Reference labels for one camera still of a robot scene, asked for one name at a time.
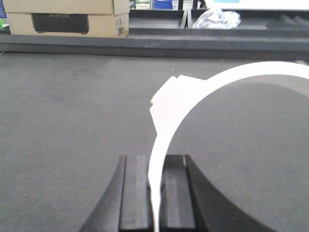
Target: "cardboard box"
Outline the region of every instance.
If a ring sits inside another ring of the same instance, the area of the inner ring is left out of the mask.
[[[11,34],[124,38],[129,16],[8,13]]]
[[[7,13],[124,15],[128,0],[3,0]]]

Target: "black clamp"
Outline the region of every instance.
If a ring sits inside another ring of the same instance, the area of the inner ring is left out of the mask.
[[[121,156],[80,232],[152,232],[147,168],[145,156]],[[222,195],[189,155],[167,155],[162,183],[163,232],[274,232]]]

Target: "white curved plastic part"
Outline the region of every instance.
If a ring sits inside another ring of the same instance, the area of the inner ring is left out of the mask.
[[[186,115],[202,99],[232,82],[260,75],[289,75],[309,80],[309,67],[288,62],[258,62],[221,72],[208,80],[188,76],[171,77],[154,95],[150,112],[157,137],[149,162],[148,178],[154,217],[159,232],[160,187],[163,164],[171,139]]]

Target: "plastic bag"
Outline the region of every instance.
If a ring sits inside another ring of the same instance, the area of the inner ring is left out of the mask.
[[[204,12],[193,24],[194,29],[231,29],[241,22],[240,15],[235,11],[222,11],[211,8]]]

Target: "black label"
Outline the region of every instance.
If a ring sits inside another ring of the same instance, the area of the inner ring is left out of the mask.
[[[36,32],[89,32],[87,14],[32,14],[32,21]]]

